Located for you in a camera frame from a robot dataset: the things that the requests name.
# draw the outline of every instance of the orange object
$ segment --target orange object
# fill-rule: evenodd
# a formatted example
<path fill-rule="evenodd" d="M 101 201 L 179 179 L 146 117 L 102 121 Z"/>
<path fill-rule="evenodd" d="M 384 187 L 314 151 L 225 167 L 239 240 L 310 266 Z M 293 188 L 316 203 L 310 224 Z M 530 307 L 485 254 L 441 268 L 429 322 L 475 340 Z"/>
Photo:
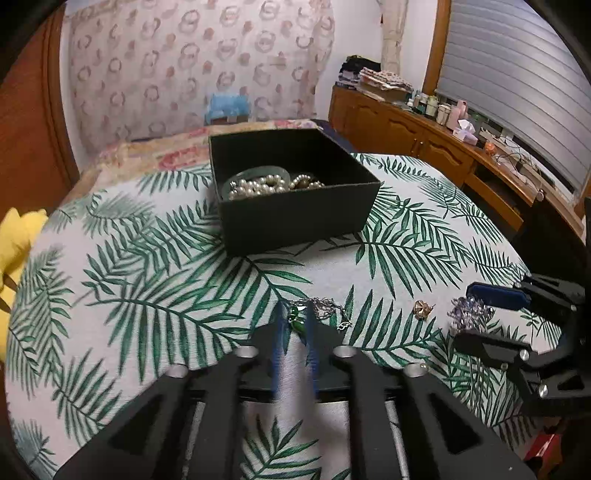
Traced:
<path fill-rule="evenodd" d="M 484 144 L 484 152 L 487 155 L 494 155 L 496 152 L 496 145 L 493 142 L 486 142 Z"/>

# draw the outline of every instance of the open box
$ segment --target open box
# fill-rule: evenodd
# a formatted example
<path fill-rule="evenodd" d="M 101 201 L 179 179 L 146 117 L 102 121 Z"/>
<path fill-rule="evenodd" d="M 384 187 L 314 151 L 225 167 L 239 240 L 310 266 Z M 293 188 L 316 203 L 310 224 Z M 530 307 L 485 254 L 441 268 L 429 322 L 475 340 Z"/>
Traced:
<path fill-rule="evenodd" d="M 241 132 L 210 137 L 213 182 L 226 250 L 248 255 L 359 232 L 380 181 L 317 129 Z M 223 200 L 234 175 L 253 167 L 279 166 L 294 178 L 312 173 L 325 187 Z"/>

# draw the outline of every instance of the curtain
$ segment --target curtain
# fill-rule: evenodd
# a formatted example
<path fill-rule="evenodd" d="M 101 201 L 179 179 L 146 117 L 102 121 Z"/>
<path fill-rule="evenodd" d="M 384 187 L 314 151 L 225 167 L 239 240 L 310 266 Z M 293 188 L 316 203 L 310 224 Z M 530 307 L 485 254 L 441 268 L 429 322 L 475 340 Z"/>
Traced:
<path fill-rule="evenodd" d="M 330 0 L 106 0 L 67 21 L 90 153 L 201 127 L 214 93 L 257 120 L 312 117 L 335 31 Z"/>
<path fill-rule="evenodd" d="M 378 0 L 384 24 L 382 32 L 382 70 L 400 74 L 400 48 L 406 23 L 408 0 Z"/>

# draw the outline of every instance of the necklace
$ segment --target necklace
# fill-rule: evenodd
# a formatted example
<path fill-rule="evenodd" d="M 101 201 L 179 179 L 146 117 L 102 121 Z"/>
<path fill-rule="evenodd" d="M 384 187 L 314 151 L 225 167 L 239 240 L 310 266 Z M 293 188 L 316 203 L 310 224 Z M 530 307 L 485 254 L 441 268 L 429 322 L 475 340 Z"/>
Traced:
<path fill-rule="evenodd" d="M 318 297 L 313 297 L 307 300 L 294 300 L 288 302 L 290 308 L 287 315 L 287 321 L 296 330 L 300 330 L 304 326 L 304 319 L 300 317 L 300 312 L 305 310 L 305 308 L 308 306 L 308 302 L 312 302 L 314 315 L 319 321 L 330 318 L 333 314 L 336 314 L 337 310 L 339 310 L 341 321 L 337 325 L 336 329 L 345 330 L 351 326 L 351 321 L 349 320 L 345 309 L 341 305 L 335 303 L 333 299 L 320 299 Z"/>

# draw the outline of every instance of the wall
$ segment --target wall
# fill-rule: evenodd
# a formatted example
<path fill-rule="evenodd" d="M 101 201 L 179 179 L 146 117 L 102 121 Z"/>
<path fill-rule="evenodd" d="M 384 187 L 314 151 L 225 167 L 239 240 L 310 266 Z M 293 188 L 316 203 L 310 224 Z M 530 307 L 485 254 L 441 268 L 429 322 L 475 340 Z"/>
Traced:
<path fill-rule="evenodd" d="M 437 0 L 409 0 L 400 52 L 400 75 L 415 90 L 423 88 L 435 29 Z"/>
<path fill-rule="evenodd" d="M 332 0 L 332 6 L 335 43 L 316 87 L 316 114 L 325 120 L 329 114 L 332 87 L 345 59 L 349 55 L 361 55 L 380 61 L 382 55 L 381 13 L 376 0 Z"/>

